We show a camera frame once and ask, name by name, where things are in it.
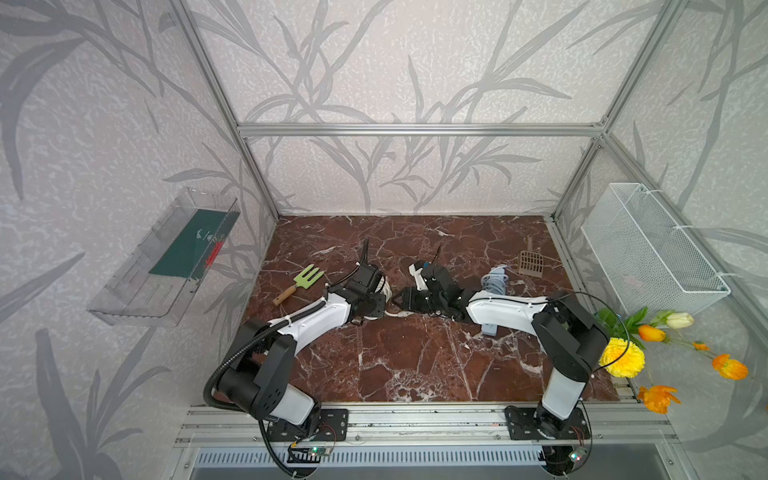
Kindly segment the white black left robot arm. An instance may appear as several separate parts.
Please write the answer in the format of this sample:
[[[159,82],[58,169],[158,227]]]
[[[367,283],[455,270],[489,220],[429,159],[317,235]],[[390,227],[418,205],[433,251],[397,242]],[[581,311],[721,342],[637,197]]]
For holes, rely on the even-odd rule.
[[[205,403],[284,425],[291,439],[313,436],[320,430],[321,402],[290,384],[295,357],[355,319],[381,318],[387,301],[385,275],[360,261],[343,282],[327,286],[313,303],[268,322],[243,323],[203,387]]]

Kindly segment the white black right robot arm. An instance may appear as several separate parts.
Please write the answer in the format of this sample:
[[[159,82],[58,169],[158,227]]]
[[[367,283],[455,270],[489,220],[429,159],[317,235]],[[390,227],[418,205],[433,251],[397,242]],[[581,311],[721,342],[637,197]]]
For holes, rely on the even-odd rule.
[[[610,335],[577,299],[557,291],[544,297],[506,293],[504,265],[482,277],[479,289],[461,287],[442,265],[409,267],[416,287],[402,291],[402,308],[482,327],[504,327],[535,336],[552,371],[535,407],[509,406],[505,422],[512,440],[584,440],[591,436],[579,406]]]

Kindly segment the light blue power strip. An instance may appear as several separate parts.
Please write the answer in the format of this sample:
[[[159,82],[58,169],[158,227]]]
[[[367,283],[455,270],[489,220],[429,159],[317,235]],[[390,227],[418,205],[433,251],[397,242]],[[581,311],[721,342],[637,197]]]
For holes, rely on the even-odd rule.
[[[482,289],[492,294],[505,295],[508,282],[506,268],[506,265],[499,265],[484,275],[481,278]],[[495,337],[497,334],[497,326],[493,324],[483,324],[481,331],[486,336]]]

